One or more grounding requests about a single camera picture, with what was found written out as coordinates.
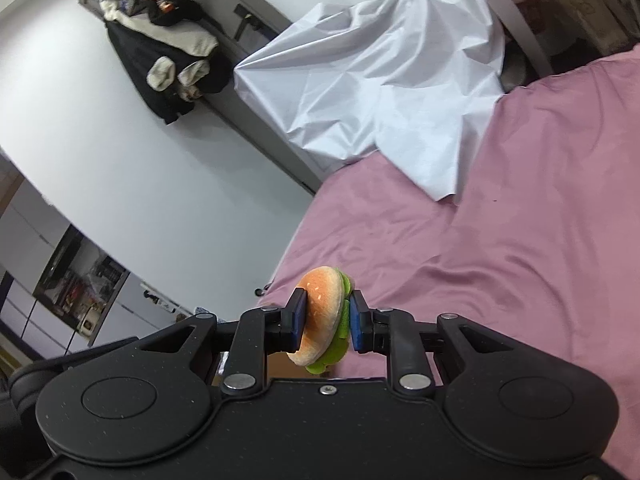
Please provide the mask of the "white storage cabinet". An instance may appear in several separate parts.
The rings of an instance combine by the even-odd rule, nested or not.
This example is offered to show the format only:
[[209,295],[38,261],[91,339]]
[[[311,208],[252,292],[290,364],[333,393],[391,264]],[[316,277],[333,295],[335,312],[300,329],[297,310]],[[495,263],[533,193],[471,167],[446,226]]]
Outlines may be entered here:
[[51,359],[188,317],[112,258],[9,161],[1,162],[1,323],[19,344]]

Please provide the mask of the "cardboard box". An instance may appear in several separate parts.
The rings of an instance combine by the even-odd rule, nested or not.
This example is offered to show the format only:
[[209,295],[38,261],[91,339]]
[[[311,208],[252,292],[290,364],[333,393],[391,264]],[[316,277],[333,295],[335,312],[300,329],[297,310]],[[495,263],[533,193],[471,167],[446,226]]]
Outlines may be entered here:
[[[222,374],[224,374],[228,356],[228,352],[221,353],[216,374],[212,381],[213,386],[219,386],[221,384]],[[273,353],[267,356],[266,367],[268,378],[320,378],[330,376],[327,370],[320,375],[310,374],[305,367],[295,365],[284,352]]]

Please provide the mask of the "white draped cover sheet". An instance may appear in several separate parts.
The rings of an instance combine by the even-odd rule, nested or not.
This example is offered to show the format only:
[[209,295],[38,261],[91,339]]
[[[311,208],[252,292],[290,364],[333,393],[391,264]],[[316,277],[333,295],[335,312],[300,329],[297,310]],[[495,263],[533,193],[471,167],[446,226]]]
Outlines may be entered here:
[[503,55],[486,0],[319,4],[241,82],[322,174],[379,152],[442,200],[463,191],[503,94]]

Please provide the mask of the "white desk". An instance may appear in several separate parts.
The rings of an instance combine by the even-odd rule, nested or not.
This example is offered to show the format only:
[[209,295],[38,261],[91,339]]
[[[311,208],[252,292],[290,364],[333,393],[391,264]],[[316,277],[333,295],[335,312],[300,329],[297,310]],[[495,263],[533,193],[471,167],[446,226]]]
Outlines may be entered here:
[[524,54],[528,57],[530,64],[539,77],[544,78],[553,73],[553,68],[547,55],[542,50],[536,36],[529,24],[526,23],[523,14],[518,10],[518,6],[513,0],[486,0],[503,26],[506,28],[514,41],[520,46]]

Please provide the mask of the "grey door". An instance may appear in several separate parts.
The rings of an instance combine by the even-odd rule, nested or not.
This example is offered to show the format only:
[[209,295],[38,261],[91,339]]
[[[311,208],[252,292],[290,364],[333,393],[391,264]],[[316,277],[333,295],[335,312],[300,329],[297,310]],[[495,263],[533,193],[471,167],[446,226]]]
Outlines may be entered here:
[[[105,28],[98,0],[79,1],[96,14]],[[224,90],[206,94],[194,103],[192,112],[171,125],[182,122],[202,107],[208,107],[307,192],[317,193],[323,180],[321,169],[280,133],[264,112],[258,110],[241,82],[241,72],[253,55],[260,53],[262,48],[271,46],[273,40],[290,23],[265,0],[193,1],[206,14],[202,26],[218,38],[220,50],[231,61],[232,75]]]

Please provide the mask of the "black clothes hanging on door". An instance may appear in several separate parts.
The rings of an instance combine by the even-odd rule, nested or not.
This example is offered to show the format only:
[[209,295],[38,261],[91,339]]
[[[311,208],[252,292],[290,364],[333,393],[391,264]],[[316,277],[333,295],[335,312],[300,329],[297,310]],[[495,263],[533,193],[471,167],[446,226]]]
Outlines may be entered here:
[[108,40],[139,96],[170,125],[224,90],[231,61],[193,0],[98,0]]

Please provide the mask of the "plush hamburger toy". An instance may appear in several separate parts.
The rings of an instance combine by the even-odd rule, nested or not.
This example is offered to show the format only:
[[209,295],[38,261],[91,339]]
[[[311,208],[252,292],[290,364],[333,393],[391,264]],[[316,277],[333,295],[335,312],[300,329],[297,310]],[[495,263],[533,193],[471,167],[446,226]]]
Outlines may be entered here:
[[349,348],[352,280],[333,266],[319,266],[308,271],[295,289],[306,292],[306,310],[299,347],[288,357],[308,373],[322,375]]

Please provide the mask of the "pink bed sheet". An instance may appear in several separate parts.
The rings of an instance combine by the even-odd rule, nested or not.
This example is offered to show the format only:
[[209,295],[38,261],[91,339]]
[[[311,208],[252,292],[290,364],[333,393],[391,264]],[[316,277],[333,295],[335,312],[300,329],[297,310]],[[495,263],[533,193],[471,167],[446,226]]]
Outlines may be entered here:
[[374,308],[461,314],[588,368],[620,402],[605,453],[639,474],[639,55],[501,98],[462,195],[436,202],[373,154],[320,188],[262,303],[317,266]]

